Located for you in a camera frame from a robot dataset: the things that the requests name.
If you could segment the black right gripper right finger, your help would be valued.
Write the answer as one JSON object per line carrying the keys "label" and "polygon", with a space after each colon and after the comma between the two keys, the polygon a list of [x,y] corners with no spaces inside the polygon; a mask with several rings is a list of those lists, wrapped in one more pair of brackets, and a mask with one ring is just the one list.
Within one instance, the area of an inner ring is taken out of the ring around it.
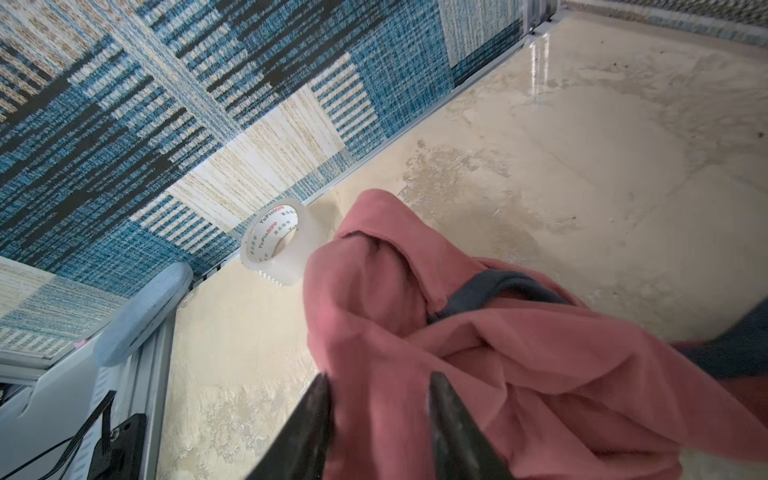
{"label": "black right gripper right finger", "polygon": [[428,415],[437,479],[514,479],[442,372],[430,375]]}

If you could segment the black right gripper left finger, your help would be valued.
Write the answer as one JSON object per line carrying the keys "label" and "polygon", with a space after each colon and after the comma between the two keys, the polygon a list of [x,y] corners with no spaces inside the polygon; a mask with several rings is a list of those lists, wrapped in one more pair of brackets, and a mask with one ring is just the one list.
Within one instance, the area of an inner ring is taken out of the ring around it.
{"label": "black right gripper left finger", "polygon": [[331,383],[319,373],[246,479],[322,479],[334,435]]}

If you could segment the pink red cloth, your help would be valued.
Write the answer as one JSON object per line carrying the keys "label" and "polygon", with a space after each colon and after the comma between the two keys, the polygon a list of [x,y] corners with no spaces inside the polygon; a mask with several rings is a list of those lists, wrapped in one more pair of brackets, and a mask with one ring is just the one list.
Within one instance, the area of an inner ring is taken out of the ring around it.
{"label": "pink red cloth", "polygon": [[363,192],[308,262],[308,345],[330,378],[328,479],[431,479],[430,376],[447,376],[520,479],[676,479],[680,451],[767,458],[767,427],[644,329],[504,293],[441,318],[490,259],[468,256],[389,192]]}

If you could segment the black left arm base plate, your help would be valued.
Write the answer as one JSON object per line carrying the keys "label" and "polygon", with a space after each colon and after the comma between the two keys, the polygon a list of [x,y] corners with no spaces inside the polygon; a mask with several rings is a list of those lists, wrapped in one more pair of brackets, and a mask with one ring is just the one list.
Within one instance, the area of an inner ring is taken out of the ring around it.
{"label": "black left arm base plate", "polygon": [[94,447],[88,480],[139,480],[147,433],[144,413],[130,416]]}

